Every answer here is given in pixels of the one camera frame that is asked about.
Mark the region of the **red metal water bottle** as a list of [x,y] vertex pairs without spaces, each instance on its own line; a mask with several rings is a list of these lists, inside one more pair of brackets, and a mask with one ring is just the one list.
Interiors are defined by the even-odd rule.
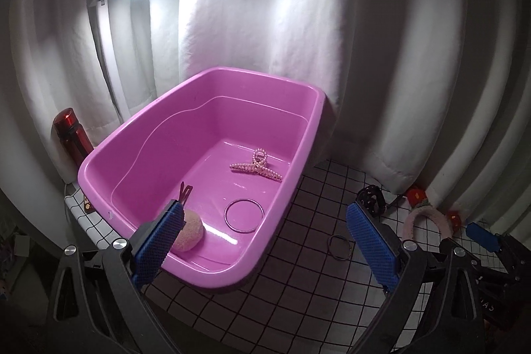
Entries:
[[61,145],[79,168],[94,150],[94,146],[74,110],[67,108],[59,112],[52,125]]

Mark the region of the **pearl hair claw clip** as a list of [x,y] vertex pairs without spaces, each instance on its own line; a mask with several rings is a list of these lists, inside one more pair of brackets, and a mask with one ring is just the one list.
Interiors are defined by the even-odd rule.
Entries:
[[258,148],[253,152],[250,163],[234,163],[230,170],[235,173],[258,175],[270,180],[281,182],[283,176],[268,167],[268,155],[265,149]]

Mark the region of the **pink strawberry plush headband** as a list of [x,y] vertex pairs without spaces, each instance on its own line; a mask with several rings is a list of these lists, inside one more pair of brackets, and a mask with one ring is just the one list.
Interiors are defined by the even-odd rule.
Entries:
[[402,239],[414,240],[414,225],[421,217],[431,221],[437,228],[442,239],[452,238],[463,228],[463,220],[457,210],[442,213],[429,201],[426,192],[418,187],[411,187],[405,197],[411,211],[403,223]]

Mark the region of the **pink plastic tub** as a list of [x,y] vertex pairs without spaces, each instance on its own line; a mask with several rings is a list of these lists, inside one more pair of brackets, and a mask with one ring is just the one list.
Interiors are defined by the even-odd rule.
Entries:
[[[77,181],[115,232],[130,237],[192,185],[186,208],[205,228],[165,271],[197,288],[233,286],[257,266],[309,157],[322,90],[283,77],[214,67],[177,85],[111,133],[83,161]],[[281,182],[235,173],[263,148]]]

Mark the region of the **dark bobby hair pins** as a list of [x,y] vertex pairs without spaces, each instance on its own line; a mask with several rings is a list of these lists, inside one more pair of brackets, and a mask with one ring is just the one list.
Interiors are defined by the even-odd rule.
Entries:
[[184,206],[192,192],[192,185],[186,184],[184,181],[180,183],[178,201]]

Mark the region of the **white curtain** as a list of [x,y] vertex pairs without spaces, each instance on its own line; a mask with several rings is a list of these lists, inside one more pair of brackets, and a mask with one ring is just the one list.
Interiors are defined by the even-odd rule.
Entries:
[[53,118],[99,144],[212,66],[316,85],[314,159],[529,243],[530,0],[1,0],[2,198],[67,244]]

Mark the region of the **black grid white tablecloth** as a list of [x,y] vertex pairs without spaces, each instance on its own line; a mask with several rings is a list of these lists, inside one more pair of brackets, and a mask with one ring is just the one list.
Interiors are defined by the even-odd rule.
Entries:
[[257,270],[209,294],[166,272],[143,295],[183,351],[345,353],[383,303],[345,209],[373,177],[334,161],[308,169]]

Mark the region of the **beige fluffy round pouch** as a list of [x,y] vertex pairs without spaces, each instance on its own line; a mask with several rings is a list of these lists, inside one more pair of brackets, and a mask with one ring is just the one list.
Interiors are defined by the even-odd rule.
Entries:
[[185,210],[185,225],[173,243],[175,253],[191,251],[201,241],[204,227],[201,217],[194,211]]

